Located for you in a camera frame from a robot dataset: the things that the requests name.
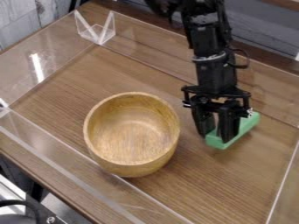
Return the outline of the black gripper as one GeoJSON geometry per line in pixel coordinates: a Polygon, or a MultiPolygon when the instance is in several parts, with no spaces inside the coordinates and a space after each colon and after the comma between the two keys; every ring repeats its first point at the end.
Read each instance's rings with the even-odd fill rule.
{"type": "Polygon", "coordinates": [[[215,118],[211,112],[217,111],[217,104],[209,105],[213,99],[227,98],[219,108],[218,135],[227,143],[239,133],[241,116],[251,116],[249,98],[251,94],[238,88],[238,69],[246,69],[249,64],[237,65],[234,52],[222,52],[210,57],[193,58],[197,66],[198,85],[182,88],[185,92],[183,105],[191,107],[191,115],[197,130],[206,137],[215,130],[215,118]]]}

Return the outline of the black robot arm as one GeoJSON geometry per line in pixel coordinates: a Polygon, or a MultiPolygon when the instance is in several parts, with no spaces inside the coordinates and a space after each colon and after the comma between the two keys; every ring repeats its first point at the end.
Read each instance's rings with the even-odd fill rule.
{"type": "Polygon", "coordinates": [[[145,0],[153,12],[167,19],[182,16],[185,35],[193,49],[198,84],[182,88],[199,134],[215,132],[229,143],[239,134],[241,119],[251,116],[250,93],[238,88],[238,49],[225,0],[145,0]]]}

